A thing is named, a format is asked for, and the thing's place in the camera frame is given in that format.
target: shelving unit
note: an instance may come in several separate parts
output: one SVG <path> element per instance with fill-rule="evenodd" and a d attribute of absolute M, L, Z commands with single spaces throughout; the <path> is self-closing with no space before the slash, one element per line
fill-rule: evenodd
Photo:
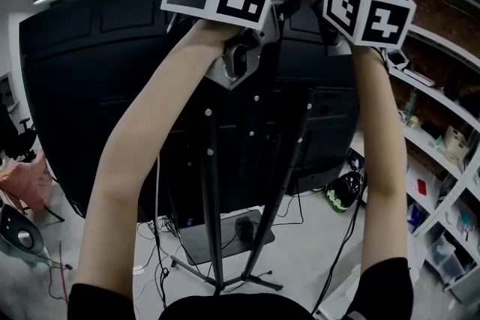
<path fill-rule="evenodd" d="M 453 44 L 452 42 L 433 34 L 429 31 L 412 26 L 409 30 L 409 36 L 421 40 L 437 49 L 442 50 L 453 58 L 468 65 L 470 68 L 480 72 L 480 59 L 467 52 L 465 49 Z M 440 90 L 427 87 L 423 83 L 416 79 L 406 75 L 403 71 L 390 68 L 389 72 L 391 76 L 411 85 L 412 87 L 423 92 L 427 96 L 433 98 L 438 103 L 442 104 L 447 109 L 451 110 L 454 114 L 462 118 L 468 123 L 474 130 L 480 132 L 480 121 L 477 117 L 473 116 L 465 108 L 459 104 L 448 99 Z M 480 201 L 480 177 L 478 174 L 480 167 L 480 147 L 474 151 L 473 156 L 466 165 L 456 165 L 450 163 L 444 156 L 445 147 L 440 144 L 437 145 L 433 137 L 420 128 L 412 129 L 410 127 L 403 127 L 403 134 L 407 140 L 420 148 L 426 155 L 440 164 L 450 175 L 454 177 L 454 183 L 451 186 L 450 191 L 439 202 L 440 189 L 442 182 L 436 178 L 425 167 L 419 164 L 412 157 L 408 156 L 408 170 L 407 170 L 407 193 L 413 198 L 427 213 L 427 217 L 424 222 L 415 230 L 414 236 L 424 237 L 427 248 L 435 241 L 435 238 L 430 238 L 429 231 L 436 226 L 436 229 L 446 230 L 464 251 L 462 254 L 472 258 L 476 263 L 473 269 L 468 271 L 463 277 L 457 280 L 454 284 L 448 287 L 448 289 L 456 286 L 465 280 L 468 276 L 477 271 L 480 267 L 480 254 L 479 254 L 479 239 L 480 233 L 478 228 L 478 218 L 475 214 L 480 215 L 480 211 L 470 213 L 477 221 L 476 227 L 469 233 L 469 237 L 465 238 L 457 230 L 457 223 L 449 222 L 449 215 L 453 217 L 452 212 L 458 213 L 459 209 L 469 210 L 464 202 L 460 199 L 461 194 L 465 189 L 468 189 L 471 194 Z M 353 137 L 351 148 L 364 156 L 364 143 L 363 134 L 356 133 Z M 427 185 L 427 195 L 424 196 L 418 191 L 418 179 L 425 181 Z M 429 263 L 433 263 L 429 257 L 427 257 Z"/>

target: metal pole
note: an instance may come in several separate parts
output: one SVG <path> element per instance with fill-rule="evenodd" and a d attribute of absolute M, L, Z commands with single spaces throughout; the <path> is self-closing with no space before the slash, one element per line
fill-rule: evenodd
<path fill-rule="evenodd" d="M 300 120 L 296 129 L 291 133 L 288 133 L 288 137 L 285 138 L 279 153 L 278 166 L 276 167 L 274 177 L 270 186 L 270 191 L 274 196 L 272 200 L 265 205 L 263 210 L 262 219 L 258 227 L 258 231 L 253 241 L 253 248 L 248 257 L 247 264 L 245 265 L 244 272 L 242 274 L 243 280 L 250 280 L 254 283 L 257 283 L 255 280 L 252 280 L 252 270 L 254 269 L 255 263 L 262 252 L 262 248 L 265 245 L 267 234 L 272 228 L 272 224 L 275 220 L 275 216 L 278 212 L 284 194 L 287 191 L 287 188 L 290 184 L 290 178 L 292 177 L 293 167 L 296 164 L 297 157 L 299 155 L 300 147 L 302 146 L 303 135 L 305 134 L 305 129 L 308 122 L 308 117 L 313 106 L 314 101 L 314 90 L 309 89 L 304 103 L 304 110 L 301 113 Z"/>
<path fill-rule="evenodd" d="M 199 144 L 202 179 L 203 216 L 208 237 L 211 263 L 217 281 L 216 295 L 224 288 L 222 263 L 222 236 L 220 223 L 220 197 L 218 192 L 217 165 L 217 109 L 213 100 L 205 108 L 202 117 L 203 140 Z"/>

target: white floor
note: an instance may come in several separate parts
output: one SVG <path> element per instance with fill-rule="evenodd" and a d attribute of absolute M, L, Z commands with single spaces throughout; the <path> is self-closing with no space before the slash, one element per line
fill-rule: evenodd
<path fill-rule="evenodd" d="M 286 197 L 280 207 L 280 213 L 287 209 L 290 198 Z M 275 226 L 273 232 L 276 240 L 264 247 L 254 269 L 255 274 L 273 271 L 272 275 L 263 278 L 280 283 L 285 288 L 278 292 L 300 303 L 311 310 L 323 287 L 326 271 L 335 257 L 341 239 L 347 230 L 352 212 L 338 214 L 327 203 L 323 194 L 318 193 L 301 199 L 305 223 L 301 226 Z M 298 200 L 295 199 L 284 219 L 278 218 L 276 223 L 289 223 L 300 220 Z M 65 223 L 49 225 L 55 219 L 50 215 L 36 218 L 50 251 L 52 259 L 59 259 L 59 241 L 61 241 L 62 261 L 77 266 L 80 251 L 80 240 L 83 230 L 83 219 L 78 217 L 63 197 L 63 192 L 56 186 L 51 208 L 67 219 Z M 344 248 L 344 255 L 352 259 L 350 264 L 359 262 L 359 244 L 362 239 L 364 211 L 358 214 L 357 226 L 349 243 Z M 140 226 L 140 233 L 151 237 L 146 224 Z M 154 241 L 137 236 L 135 249 L 135 265 L 144 265 L 149 258 Z M 168 253 L 175 253 L 179 247 L 178 240 L 171 234 L 162 234 L 162 247 Z M 177 256 L 185 260 L 183 250 Z M 248 258 L 248 253 L 229 257 L 223 260 L 225 279 L 237 277 Z M 133 297 L 138 319 L 158 319 L 162 311 L 161 300 L 154 283 L 155 267 L 158 257 L 154 253 L 144 273 L 133 278 Z M 201 265 L 200 270 L 206 274 L 209 263 Z M 62 296 L 62 283 L 58 269 L 52 270 L 53 280 L 51 292 L 54 296 Z M 349 267 L 339 266 L 336 276 L 349 274 Z M 48 294 L 50 282 L 46 265 L 30 268 L 24 261 L 0 254 L 0 309 L 13 320 L 59 320 L 67 318 L 67 306 L 64 301 L 54 300 Z M 67 290 L 74 281 L 74 271 L 65 271 Z M 165 282 L 168 303 L 190 295 L 211 295 L 214 289 L 207 283 L 187 271 L 177 267 L 171 270 Z M 247 283 L 235 290 L 235 293 L 270 292 L 267 288 Z M 449 310 L 453 297 L 442 292 L 442 285 L 436 276 L 424 269 L 421 279 L 415 285 L 415 307 L 413 319 L 462 319 L 463 307 L 457 302 Z"/>

